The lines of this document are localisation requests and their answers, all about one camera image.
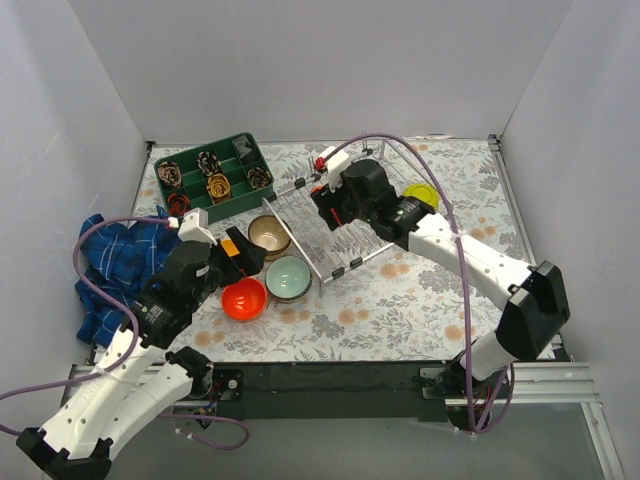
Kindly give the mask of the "beige ceramic bowl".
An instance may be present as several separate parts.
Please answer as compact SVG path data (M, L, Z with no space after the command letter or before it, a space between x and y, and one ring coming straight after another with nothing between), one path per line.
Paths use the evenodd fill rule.
M265 260L272 262L286 254L291 246L291 239L288 235L276 236L263 233L250 238L251 242L266 251Z

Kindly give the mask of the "yellow bowl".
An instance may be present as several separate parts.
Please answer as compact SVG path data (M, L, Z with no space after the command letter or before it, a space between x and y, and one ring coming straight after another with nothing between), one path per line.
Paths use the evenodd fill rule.
M220 242L220 245L222 246L222 248L224 249L224 251L229 257L234 257L239 254L239 249L236 247L236 245L231 239L223 239Z

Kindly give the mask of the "black patterned bowl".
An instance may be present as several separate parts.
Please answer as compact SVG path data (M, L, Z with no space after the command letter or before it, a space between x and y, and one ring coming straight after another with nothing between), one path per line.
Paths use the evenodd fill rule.
M262 235L263 233L276 236L288 235L280 221L273 215L261 215L250 223L248 227L249 240L251 237Z

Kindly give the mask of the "orange bowl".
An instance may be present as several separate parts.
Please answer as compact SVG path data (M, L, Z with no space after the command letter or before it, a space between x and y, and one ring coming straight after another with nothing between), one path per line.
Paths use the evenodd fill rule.
M334 219L335 219L336 223L337 223L339 226L344 225L343 220L341 219L341 217L339 216L339 214L337 213L337 211L336 211L335 209L333 209L333 208L332 208L332 209L331 209L331 213L332 213L332 215L333 215L333 217L334 217Z
M256 278L243 278L224 288L220 302L224 313L233 320L246 322L260 316L266 308L265 285Z

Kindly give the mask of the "pale green bowl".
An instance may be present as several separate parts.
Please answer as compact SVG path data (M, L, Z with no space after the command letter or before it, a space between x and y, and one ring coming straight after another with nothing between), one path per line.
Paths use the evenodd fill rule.
M282 301L294 301L304 296L311 283L312 274L308 264L293 255L276 259L265 275L268 292Z

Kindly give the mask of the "lime green bowl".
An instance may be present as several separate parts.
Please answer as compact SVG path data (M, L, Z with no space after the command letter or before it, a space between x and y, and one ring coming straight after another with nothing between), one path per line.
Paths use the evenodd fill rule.
M403 195L405 197L415 197L416 199L431 206L434 210L439 209L440 196L435 187L427 183L414 183L407 186Z

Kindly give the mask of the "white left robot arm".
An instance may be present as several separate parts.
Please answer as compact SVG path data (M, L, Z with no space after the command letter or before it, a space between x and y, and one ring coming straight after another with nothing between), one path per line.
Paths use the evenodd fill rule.
M17 447L50 478L105 478L124 445L170 405L209 395L213 362L191 347L169 347L211 293L262 270L265 249L235 227L226 233L235 255L209 234L178 244L141 289L135 318L116 331L89 381L42 426L18 435Z

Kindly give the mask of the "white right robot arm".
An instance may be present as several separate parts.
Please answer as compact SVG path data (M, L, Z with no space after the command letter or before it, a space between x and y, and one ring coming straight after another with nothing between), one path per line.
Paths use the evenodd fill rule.
M489 377L514 361L534 361L570 318L561 270L510 258L468 234L456 233L443 215L414 196L396 193L373 159L318 158L326 184L311 192L320 217L335 230L362 221L389 243L464 277L502 311L498 327L460 353L446 380L475 397Z

